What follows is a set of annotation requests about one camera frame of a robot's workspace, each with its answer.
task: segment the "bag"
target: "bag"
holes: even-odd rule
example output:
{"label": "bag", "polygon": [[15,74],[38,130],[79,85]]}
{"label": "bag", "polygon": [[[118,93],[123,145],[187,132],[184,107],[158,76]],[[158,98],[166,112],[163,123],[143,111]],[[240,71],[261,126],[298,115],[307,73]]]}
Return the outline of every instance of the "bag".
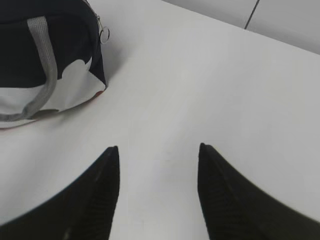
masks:
{"label": "bag", "polygon": [[86,0],[3,2],[0,128],[32,122],[101,94],[107,87],[103,32]]}

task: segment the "zipper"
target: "zipper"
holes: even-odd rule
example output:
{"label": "zipper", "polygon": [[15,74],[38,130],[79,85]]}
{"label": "zipper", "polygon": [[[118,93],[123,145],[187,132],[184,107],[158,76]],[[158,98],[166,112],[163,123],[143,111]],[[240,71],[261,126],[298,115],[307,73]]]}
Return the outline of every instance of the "zipper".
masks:
{"label": "zipper", "polygon": [[98,22],[99,26],[99,38],[100,38],[100,43],[101,44],[106,44],[108,40],[110,39],[110,30],[106,26],[103,26],[101,22],[101,18],[98,14],[96,14],[95,10],[91,7],[90,3],[87,0],[82,0],[93,12],[93,14],[96,17],[96,20]]}

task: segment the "gray handle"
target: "gray handle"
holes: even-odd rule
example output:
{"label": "gray handle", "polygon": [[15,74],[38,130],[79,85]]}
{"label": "gray handle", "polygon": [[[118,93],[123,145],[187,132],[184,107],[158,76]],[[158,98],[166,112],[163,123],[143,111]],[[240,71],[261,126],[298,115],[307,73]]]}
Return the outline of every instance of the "gray handle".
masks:
{"label": "gray handle", "polygon": [[38,50],[46,82],[40,92],[23,108],[21,113],[0,114],[0,121],[2,122],[15,122],[32,117],[48,102],[57,85],[58,69],[49,37],[47,20],[44,16],[41,16],[28,19],[27,24]]}

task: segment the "white floor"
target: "white floor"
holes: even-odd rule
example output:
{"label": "white floor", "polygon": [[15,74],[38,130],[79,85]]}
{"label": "white floor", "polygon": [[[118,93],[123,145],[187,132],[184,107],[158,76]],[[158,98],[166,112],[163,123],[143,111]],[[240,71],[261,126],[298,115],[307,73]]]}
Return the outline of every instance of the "white floor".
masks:
{"label": "white floor", "polygon": [[[244,28],[257,0],[165,0]],[[320,54],[319,0],[260,0],[248,30]]]}

